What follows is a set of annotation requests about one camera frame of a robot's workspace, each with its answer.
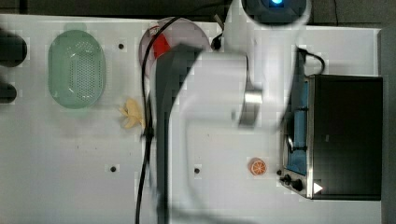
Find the white tabletop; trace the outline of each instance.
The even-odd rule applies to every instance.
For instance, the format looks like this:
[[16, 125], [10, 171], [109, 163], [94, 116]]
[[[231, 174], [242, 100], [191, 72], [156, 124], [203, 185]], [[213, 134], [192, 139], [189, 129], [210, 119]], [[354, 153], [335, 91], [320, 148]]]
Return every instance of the white tabletop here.
[[[50, 44], [71, 21], [84, 22], [106, 56], [103, 96], [96, 105], [78, 111], [58, 105], [47, 86]], [[29, 50], [20, 66], [0, 67], [0, 77], [12, 83], [19, 93], [12, 105], [0, 105], [0, 223], [134, 222], [134, 198], [142, 161], [141, 130], [122, 129], [118, 108], [127, 97], [141, 97], [137, 49], [148, 24], [144, 20], [0, 15], [0, 27], [22, 36]], [[209, 37], [219, 34], [215, 23], [198, 24]], [[307, 27], [299, 44], [322, 55], [329, 64], [326, 72], [377, 76], [377, 32]], [[119, 43], [125, 48], [118, 49]], [[238, 150], [237, 146], [252, 148], [236, 153], [245, 158], [279, 157], [276, 140], [271, 140], [271, 136], [226, 130], [221, 135], [211, 125], [197, 125], [189, 132], [201, 140], [191, 144], [205, 148], [205, 158], [231, 157], [225, 149]], [[216, 138], [207, 138], [210, 134]], [[245, 146], [247, 140], [255, 145]], [[269, 163], [274, 170], [279, 165], [276, 161]], [[118, 165], [119, 171], [108, 172], [111, 165]], [[234, 209], [242, 200], [246, 213], [234, 215], [259, 223], [293, 220], [302, 224], [375, 224], [381, 220], [380, 202], [311, 202], [282, 187], [275, 191], [278, 194], [271, 195], [270, 201], [261, 196], [250, 207], [242, 194], [234, 196], [234, 200], [224, 198], [224, 202], [229, 203], [226, 208]], [[148, 189], [145, 192], [141, 223], [155, 223]], [[219, 213], [228, 216], [230, 211], [233, 210]]]

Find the green plastic basket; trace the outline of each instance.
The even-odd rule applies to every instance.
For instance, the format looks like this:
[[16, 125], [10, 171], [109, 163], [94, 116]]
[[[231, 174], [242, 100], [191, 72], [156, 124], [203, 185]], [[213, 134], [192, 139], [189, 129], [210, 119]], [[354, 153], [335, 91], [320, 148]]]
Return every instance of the green plastic basket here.
[[58, 35], [49, 48], [49, 92], [60, 105], [93, 105], [106, 82], [105, 55], [93, 36], [80, 30]]

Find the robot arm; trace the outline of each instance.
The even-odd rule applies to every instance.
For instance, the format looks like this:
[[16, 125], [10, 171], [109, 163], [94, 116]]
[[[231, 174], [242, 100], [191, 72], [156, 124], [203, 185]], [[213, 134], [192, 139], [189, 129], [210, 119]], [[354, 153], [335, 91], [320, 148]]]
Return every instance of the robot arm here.
[[[286, 10], [276, 12], [265, 1], [233, 1], [224, 31], [224, 53], [180, 45], [153, 65], [150, 90], [157, 138], [159, 223], [166, 223], [174, 208], [199, 211], [203, 207], [191, 187], [193, 170], [186, 149], [192, 120], [275, 131], [285, 114], [296, 63], [295, 40], [308, 20], [310, 5], [306, 0], [284, 0]], [[290, 16], [293, 2], [305, 3], [297, 17]], [[253, 3], [263, 7], [262, 13], [286, 13], [288, 19], [281, 25], [265, 22], [265, 16], [248, 10]]]

